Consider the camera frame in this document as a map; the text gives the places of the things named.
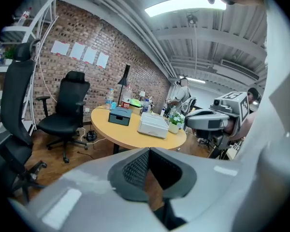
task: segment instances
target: lamp shade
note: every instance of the lamp shade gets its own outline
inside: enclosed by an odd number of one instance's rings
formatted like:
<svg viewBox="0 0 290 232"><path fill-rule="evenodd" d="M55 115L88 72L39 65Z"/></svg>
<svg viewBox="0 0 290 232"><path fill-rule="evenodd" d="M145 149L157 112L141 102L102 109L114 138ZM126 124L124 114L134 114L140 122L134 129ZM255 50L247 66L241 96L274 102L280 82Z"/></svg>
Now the lamp shade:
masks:
<svg viewBox="0 0 290 232"><path fill-rule="evenodd" d="M130 69L130 65L126 65L124 75L120 79L120 81L118 82L118 84L123 85L123 86L127 86L127 77L128 77L129 69Z"/></svg>
<svg viewBox="0 0 290 232"><path fill-rule="evenodd" d="M139 96L145 97L145 91L141 91L140 94L139 94Z"/></svg>

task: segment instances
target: flower pot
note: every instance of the flower pot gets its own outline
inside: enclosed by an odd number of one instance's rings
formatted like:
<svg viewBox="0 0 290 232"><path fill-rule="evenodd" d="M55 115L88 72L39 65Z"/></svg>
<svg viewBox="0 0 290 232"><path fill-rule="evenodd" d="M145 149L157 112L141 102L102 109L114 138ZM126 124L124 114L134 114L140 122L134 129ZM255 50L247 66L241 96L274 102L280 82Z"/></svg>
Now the flower pot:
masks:
<svg viewBox="0 0 290 232"><path fill-rule="evenodd" d="M6 58L4 60L4 62L5 62L4 65L10 65L12 63L12 61L13 61L13 59Z"/></svg>
<svg viewBox="0 0 290 232"><path fill-rule="evenodd" d="M179 130L179 128L177 125L172 124L172 123L169 124L169 132L177 134L178 130Z"/></svg>

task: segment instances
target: round table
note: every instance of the round table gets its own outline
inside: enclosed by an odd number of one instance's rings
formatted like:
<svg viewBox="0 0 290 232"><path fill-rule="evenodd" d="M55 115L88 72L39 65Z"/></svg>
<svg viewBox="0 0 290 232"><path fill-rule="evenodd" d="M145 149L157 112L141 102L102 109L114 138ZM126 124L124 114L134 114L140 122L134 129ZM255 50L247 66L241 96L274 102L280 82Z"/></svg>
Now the round table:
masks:
<svg viewBox="0 0 290 232"><path fill-rule="evenodd" d="M91 112L91 122L95 130L103 137L114 143L114 154L118 153L119 146L127 149L144 147L161 147L177 149L186 141L186 133L179 130L177 134L168 132L165 139L139 133L141 116L131 114L128 126L108 122L110 111L104 106L95 108Z"/></svg>

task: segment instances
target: black office chair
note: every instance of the black office chair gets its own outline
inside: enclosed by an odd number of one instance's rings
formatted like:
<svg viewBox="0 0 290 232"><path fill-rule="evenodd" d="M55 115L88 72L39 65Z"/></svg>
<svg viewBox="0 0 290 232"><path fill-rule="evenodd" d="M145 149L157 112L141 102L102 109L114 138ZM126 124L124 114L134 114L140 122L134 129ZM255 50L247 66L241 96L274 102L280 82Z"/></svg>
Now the black office chair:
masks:
<svg viewBox="0 0 290 232"><path fill-rule="evenodd" d="M40 168L47 167L42 161L30 170L24 166L32 154L33 142L22 123L23 101L35 66L32 48L38 41L22 43L15 49L14 60L19 62L13 61L6 72L0 108L1 121L7 130L0 134L0 180L8 195L22 188L26 202L28 187L44 187L35 180Z"/></svg>
<svg viewBox="0 0 290 232"><path fill-rule="evenodd" d="M66 77L61 80L60 91L56 105L56 113L48 116L46 100L50 96L37 97L38 101L43 101L43 107L46 117L41 120L38 129L60 137L60 139L47 144L49 150L51 145L63 142L63 160L69 163L66 156L67 142L78 143L84 145L88 149L86 143L75 140L74 135L79 136L76 132L77 128L83 126L83 108L86 104L83 99L89 90L89 82L85 82L85 74L83 72L70 71Z"/></svg>

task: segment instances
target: ceiling fixture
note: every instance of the ceiling fixture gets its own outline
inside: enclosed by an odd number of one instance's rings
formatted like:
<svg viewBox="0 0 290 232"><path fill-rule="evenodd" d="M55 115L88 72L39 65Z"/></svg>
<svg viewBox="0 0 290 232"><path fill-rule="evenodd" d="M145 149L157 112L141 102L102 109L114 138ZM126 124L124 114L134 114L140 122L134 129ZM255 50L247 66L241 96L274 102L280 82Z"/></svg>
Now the ceiling fixture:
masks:
<svg viewBox="0 0 290 232"><path fill-rule="evenodd" d="M186 77L189 81L193 81L193 82L198 82L198 83L205 83L205 81L199 80L199 79L194 79L194 78L190 78L190 77Z"/></svg>
<svg viewBox="0 0 290 232"><path fill-rule="evenodd" d="M215 0L213 4L210 4L207 0L169 0L149 7L145 9L145 12L153 17L171 11L198 8L225 10L227 5L221 0Z"/></svg>
<svg viewBox="0 0 290 232"><path fill-rule="evenodd" d="M187 15L187 20L189 24L197 24L198 22L198 18L196 16L194 16L193 14L189 14Z"/></svg>

